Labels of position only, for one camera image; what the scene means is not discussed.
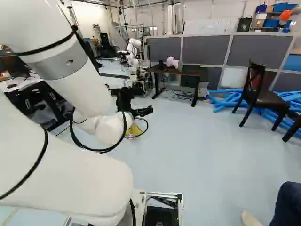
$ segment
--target desk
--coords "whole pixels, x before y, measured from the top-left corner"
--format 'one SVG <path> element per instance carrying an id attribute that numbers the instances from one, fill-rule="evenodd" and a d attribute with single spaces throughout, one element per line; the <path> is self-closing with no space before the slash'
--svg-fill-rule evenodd
<path id="1" fill-rule="evenodd" d="M 154 73 L 155 76 L 155 95 L 152 97 L 152 99 L 156 99 L 165 88 L 159 89 L 159 74 L 174 74 L 174 75 L 188 75 L 196 77 L 195 87 L 194 87 L 194 96 L 191 103 L 191 106 L 194 107 L 196 105 L 198 98 L 198 86 L 201 82 L 201 78 L 206 77 L 207 75 L 204 71 L 204 68 L 201 68 L 197 65 L 184 65 L 183 71 L 180 72 L 175 68 L 168 68 L 166 64 L 163 64 L 163 69 L 159 69 L 159 65 L 155 65 L 148 69 L 149 72 Z"/>

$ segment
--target person's leg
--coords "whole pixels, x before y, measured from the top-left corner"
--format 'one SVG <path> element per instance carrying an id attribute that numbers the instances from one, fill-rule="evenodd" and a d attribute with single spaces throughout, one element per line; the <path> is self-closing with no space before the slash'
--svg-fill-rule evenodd
<path id="1" fill-rule="evenodd" d="M 281 185 L 275 215 L 269 226 L 301 225 L 301 184 L 285 182 Z"/>

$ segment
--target shoe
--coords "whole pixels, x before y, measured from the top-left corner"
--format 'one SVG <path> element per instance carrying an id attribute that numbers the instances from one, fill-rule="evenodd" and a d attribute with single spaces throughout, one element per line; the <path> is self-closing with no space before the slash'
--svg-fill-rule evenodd
<path id="1" fill-rule="evenodd" d="M 241 219 L 244 226 L 263 226 L 249 211 L 243 211 Z"/>

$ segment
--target dark wooden chair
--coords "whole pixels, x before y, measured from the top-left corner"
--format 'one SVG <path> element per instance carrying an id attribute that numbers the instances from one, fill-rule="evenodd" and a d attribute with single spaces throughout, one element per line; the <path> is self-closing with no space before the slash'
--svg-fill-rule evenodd
<path id="1" fill-rule="evenodd" d="M 292 136 L 298 131 L 299 128 L 301 128 L 301 116 L 299 116 L 296 112 L 294 112 L 294 115 L 290 114 L 289 112 L 288 117 L 293 119 L 295 123 L 291 126 L 291 128 L 286 132 L 282 140 L 284 142 L 289 141 L 289 139 L 292 138 Z"/>
<path id="2" fill-rule="evenodd" d="M 235 113 L 243 100 L 249 104 L 249 109 L 239 124 L 240 127 L 243 127 L 254 107 L 268 108 L 278 112 L 278 118 L 272 127 L 272 131 L 275 131 L 288 111 L 289 104 L 276 93 L 268 90 L 261 90 L 264 74 L 264 65 L 258 65 L 250 61 L 242 95 L 238 101 L 238 104 L 232 111 L 232 113 Z"/>

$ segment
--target white robot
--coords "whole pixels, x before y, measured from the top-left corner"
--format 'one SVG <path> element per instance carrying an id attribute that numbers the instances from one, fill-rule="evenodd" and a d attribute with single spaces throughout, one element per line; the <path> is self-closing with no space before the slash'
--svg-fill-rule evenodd
<path id="1" fill-rule="evenodd" d="M 117 53 L 123 54 L 127 63 L 130 65 L 129 67 L 129 77 L 131 80 L 135 81 L 137 79 L 137 69 L 140 69 L 139 60 L 135 57 L 137 56 L 137 48 L 141 46 L 141 41 L 137 39 L 130 38 L 128 41 L 127 49 L 117 51 Z"/>
<path id="2" fill-rule="evenodd" d="M 3 0 L 1 5 L 0 43 L 76 107 L 74 121 L 83 122 L 83 129 L 106 144 L 119 140 L 123 120 L 129 127 L 132 116 L 102 116 L 111 96 L 56 1 Z M 55 210 L 95 226 L 114 226 L 133 200 L 135 222 L 141 225 L 145 194 L 134 190 L 126 164 L 48 134 L 2 92 L 0 121 L 0 205 Z"/>

